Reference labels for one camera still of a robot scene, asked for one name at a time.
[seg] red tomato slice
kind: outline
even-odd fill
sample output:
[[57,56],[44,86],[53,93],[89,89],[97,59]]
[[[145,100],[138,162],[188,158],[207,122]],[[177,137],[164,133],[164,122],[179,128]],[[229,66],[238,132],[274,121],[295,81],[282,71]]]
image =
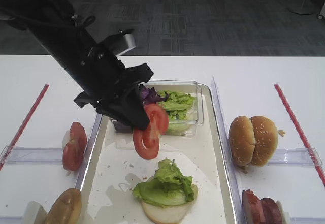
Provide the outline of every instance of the red tomato slice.
[[83,126],[73,122],[70,127],[70,139],[63,150],[63,167],[66,170],[77,171],[83,161],[87,145],[87,135]]
[[157,104],[144,107],[150,123],[145,131],[134,129],[133,143],[136,152],[143,159],[154,159],[159,152],[159,137],[168,128],[169,119],[167,112]]

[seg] red stick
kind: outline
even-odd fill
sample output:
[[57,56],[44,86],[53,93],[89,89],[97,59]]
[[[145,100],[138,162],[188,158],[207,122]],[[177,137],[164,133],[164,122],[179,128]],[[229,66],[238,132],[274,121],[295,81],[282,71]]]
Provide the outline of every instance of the red stick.
[[[289,116],[291,117],[291,120],[293,121],[293,123],[294,123],[294,125],[296,127],[296,130],[297,130],[301,140],[303,141],[305,147],[306,148],[311,148],[311,146],[310,146],[310,144],[309,144],[309,142],[307,140],[307,137],[304,134],[304,131],[302,130],[302,128],[300,127],[300,125],[298,123],[298,120],[296,119],[296,117],[294,115],[294,112],[292,111],[288,101],[286,100],[286,98],[285,98],[279,84],[275,84],[274,87],[275,87],[276,91],[278,92],[278,94],[279,94],[279,96],[280,96],[280,98],[281,98],[281,100],[282,100],[282,102],[283,102],[283,104],[284,104],[284,106],[286,108],[286,111],[289,113]],[[311,158],[313,159],[314,163],[316,163],[317,159],[316,159],[316,157],[314,156],[314,154],[313,154],[313,152],[311,150],[309,151],[309,154],[310,154]],[[325,186],[325,174],[324,174],[324,171],[323,171],[322,167],[315,165],[315,168],[316,168],[316,171],[317,171],[321,181],[323,182],[323,184]]]
[[3,157],[3,162],[0,163],[0,170],[2,169],[2,167],[5,164],[5,160],[8,157],[8,155],[10,154],[11,150],[14,148],[15,144],[17,143],[19,137],[21,136],[22,132],[24,131],[25,127],[27,126],[27,123],[29,122],[31,116],[34,114],[37,106],[39,105],[39,103],[41,102],[45,92],[47,91],[47,89],[49,88],[50,85],[45,84],[41,93],[39,94],[39,96],[37,97],[36,101],[34,102],[33,106],[31,107],[31,109],[29,110],[29,113],[27,114],[27,116],[25,117],[25,120],[22,122],[20,128],[18,129],[16,135],[14,136],[14,138],[12,139],[11,143],[9,144],[9,147]]

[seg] plastic bin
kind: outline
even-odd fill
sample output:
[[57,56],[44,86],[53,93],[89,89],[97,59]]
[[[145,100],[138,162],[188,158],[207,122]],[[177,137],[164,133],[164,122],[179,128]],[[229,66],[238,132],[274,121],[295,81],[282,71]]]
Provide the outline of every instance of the plastic bin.
[[[147,88],[154,87],[156,91],[170,90],[188,93],[194,97],[192,109],[188,112],[190,120],[172,119],[169,122],[169,127],[166,135],[182,135],[194,136],[198,124],[202,124],[203,119],[203,106],[202,106],[202,92],[198,88],[195,81],[173,81],[173,80],[150,80],[144,84]],[[117,133],[132,133],[132,128],[123,125],[121,122],[110,118],[112,121],[115,132]]]

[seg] purple cabbage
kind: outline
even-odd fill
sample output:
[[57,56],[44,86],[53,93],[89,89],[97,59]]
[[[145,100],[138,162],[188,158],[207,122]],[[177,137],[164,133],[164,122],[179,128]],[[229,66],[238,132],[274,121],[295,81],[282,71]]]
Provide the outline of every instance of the purple cabbage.
[[143,84],[139,85],[140,96],[145,105],[154,104],[160,101],[166,101],[169,94],[165,93],[165,97],[160,96],[154,88],[146,88]]

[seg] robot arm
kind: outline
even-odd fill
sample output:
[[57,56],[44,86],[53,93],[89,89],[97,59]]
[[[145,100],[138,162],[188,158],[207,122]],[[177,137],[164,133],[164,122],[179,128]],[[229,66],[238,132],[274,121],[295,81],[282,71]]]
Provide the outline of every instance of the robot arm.
[[149,66],[126,68],[117,59],[120,42],[132,30],[108,36],[97,43],[85,29],[68,0],[0,0],[0,20],[18,30],[29,30],[84,90],[75,98],[79,107],[91,104],[96,112],[125,125],[146,129],[138,84],[153,75]]

